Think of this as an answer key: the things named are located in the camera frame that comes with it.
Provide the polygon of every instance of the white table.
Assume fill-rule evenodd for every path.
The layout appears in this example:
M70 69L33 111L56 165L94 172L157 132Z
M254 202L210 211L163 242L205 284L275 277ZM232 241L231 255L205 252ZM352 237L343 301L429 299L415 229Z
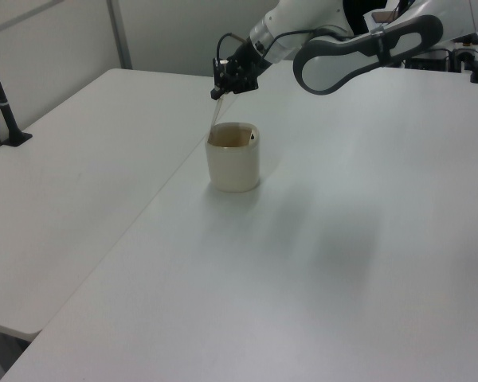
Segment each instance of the white table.
M201 142L3 382L478 382L478 85L290 71L221 119L261 185L214 190Z
M111 70L0 148L0 331L45 327L208 130L212 87Z

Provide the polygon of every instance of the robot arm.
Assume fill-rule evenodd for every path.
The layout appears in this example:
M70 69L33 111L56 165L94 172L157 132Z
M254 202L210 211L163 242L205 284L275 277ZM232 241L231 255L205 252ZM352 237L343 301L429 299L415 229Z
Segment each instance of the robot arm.
M304 29L311 33L289 34ZM354 38L343 0L280 0L228 60L214 60L211 96L257 89L257 77L301 45L295 77L307 91L325 95L355 76L476 31L478 0L416 0L386 28Z

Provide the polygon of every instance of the cup rim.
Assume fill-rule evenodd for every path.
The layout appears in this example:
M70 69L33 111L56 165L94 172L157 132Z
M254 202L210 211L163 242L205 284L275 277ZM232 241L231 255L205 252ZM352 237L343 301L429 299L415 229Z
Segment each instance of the cup rim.
M251 128L252 131L255 132L255 142L248 144L247 146L241 146L241 147L220 147L220 146L215 146L209 143L209 136L210 136L210 130L206 135L206 147L211 149L211 150L218 150L218 151L245 151L245 150L253 150L258 147L259 140L261 138L260 132L258 128L251 124L251 123L246 123L246 122L224 122L224 123L217 123L213 127L231 127L231 126L239 126L239 127L248 127Z

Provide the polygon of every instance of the brown liquid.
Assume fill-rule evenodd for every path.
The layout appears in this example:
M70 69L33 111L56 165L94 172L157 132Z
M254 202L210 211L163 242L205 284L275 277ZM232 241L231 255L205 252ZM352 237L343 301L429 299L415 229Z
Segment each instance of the brown liquid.
M226 127L218 130L217 133L211 133L207 142L217 147L244 147L249 144L251 137L252 129Z

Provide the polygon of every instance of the cup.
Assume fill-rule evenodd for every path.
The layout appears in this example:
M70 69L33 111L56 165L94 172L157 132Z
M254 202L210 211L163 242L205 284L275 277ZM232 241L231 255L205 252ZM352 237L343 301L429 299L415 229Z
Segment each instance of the cup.
M211 183L227 193L254 189L260 178L260 135L249 123L219 123L206 141Z

